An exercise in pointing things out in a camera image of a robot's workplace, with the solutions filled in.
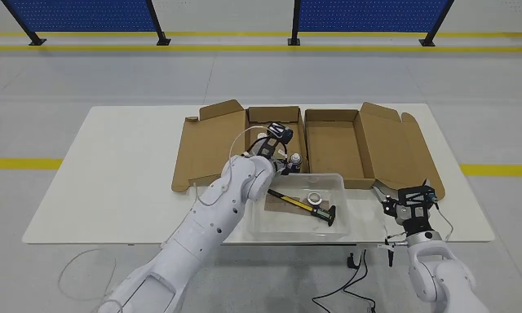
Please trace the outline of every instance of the yellow and black handle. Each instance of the yellow and black handle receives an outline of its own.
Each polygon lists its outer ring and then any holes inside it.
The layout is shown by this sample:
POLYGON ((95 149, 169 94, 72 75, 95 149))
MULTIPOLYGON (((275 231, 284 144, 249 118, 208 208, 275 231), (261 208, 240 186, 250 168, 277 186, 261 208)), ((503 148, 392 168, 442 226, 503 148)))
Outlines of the yellow and black handle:
POLYGON ((278 198, 282 199, 283 201, 291 203, 292 205, 297 205, 299 208, 305 209, 306 211, 309 211, 312 216, 318 217, 319 219, 326 221, 328 223, 329 227, 332 226, 332 224, 334 223, 335 205, 332 205, 328 210, 325 210, 322 208, 314 208, 311 205, 307 205, 303 202, 294 200, 291 197, 280 194, 279 192, 276 192, 272 189, 268 190, 268 194, 278 197, 278 198))

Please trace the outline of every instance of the electrical plug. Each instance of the electrical plug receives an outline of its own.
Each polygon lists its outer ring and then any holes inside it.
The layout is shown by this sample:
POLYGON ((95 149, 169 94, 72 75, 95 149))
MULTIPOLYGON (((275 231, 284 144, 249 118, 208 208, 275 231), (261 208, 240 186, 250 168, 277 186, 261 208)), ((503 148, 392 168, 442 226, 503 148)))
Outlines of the electrical plug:
POLYGON ((356 264, 355 260, 353 259, 353 253, 350 253, 350 256, 347 258, 346 265, 350 269, 358 269, 359 266, 361 265, 361 261, 359 260, 359 264, 356 264))

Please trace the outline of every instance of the yellow floor line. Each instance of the yellow floor line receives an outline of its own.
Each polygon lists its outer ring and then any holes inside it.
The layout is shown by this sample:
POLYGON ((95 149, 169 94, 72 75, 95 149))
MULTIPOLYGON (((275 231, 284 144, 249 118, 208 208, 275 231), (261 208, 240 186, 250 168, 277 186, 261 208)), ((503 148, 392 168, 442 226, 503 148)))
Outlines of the yellow floor line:
POLYGON ((57 170, 63 159, 0 158, 0 170, 57 170))
MULTIPOLYGON (((39 32, 40 37, 156 37, 154 32, 39 32)), ((289 37, 290 31, 165 31, 167 37, 289 37)), ((426 33, 301 32, 300 37, 425 37, 426 33)), ((0 33, 0 37, 26 37, 22 32, 0 33)), ((522 33, 438 33, 437 37, 522 37, 522 33)))
POLYGON ((522 165, 473 165, 461 164, 466 176, 522 177, 522 165))
POLYGON ((522 46, 286 46, 286 45, 63 45, 0 46, 0 51, 88 52, 386 52, 386 53, 520 53, 522 46))
MULTIPOLYGON (((57 170, 63 159, 0 158, 0 170, 57 170)), ((522 177, 522 165, 461 164, 466 176, 522 177)))

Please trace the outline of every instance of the gray floor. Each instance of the gray floor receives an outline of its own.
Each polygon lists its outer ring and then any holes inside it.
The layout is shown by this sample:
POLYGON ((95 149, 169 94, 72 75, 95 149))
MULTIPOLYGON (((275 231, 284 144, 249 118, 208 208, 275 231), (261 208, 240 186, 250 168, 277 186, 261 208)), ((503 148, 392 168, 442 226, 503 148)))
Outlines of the gray floor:
MULTIPOLYGON (((90 107, 121 104, 415 102, 430 105, 461 163, 522 162, 522 58, 512 55, 386 54, 34 54, 0 53, 0 157, 64 157, 90 107)), ((21 237, 54 171, 0 170, 0 305, 5 312, 89 312, 97 301, 65 298, 56 288, 64 265, 96 246, 25 245, 21 237)), ((471 178, 497 239, 451 245, 473 270, 477 293, 495 312, 522 308, 518 235, 522 179, 471 178)), ((107 246, 64 276, 77 297, 103 292, 145 263, 157 246, 107 246)), ((350 276, 346 256, 361 248, 222 246, 190 286, 184 312, 319 312, 310 297, 350 276)), ((378 312, 428 312, 407 276, 369 248, 369 276, 354 287, 378 312)), ((338 294, 332 312, 366 310, 338 294)))

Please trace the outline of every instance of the blue fence panel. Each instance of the blue fence panel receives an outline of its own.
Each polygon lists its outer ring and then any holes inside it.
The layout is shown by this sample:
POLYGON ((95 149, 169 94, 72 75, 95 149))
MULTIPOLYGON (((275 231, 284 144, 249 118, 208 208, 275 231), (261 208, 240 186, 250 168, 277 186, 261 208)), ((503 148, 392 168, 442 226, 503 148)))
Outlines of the blue fence panel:
POLYGON ((448 0, 302 0, 299 31, 427 32, 448 0))
POLYGON ((8 0, 30 31, 155 31, 145 0, 8 0))

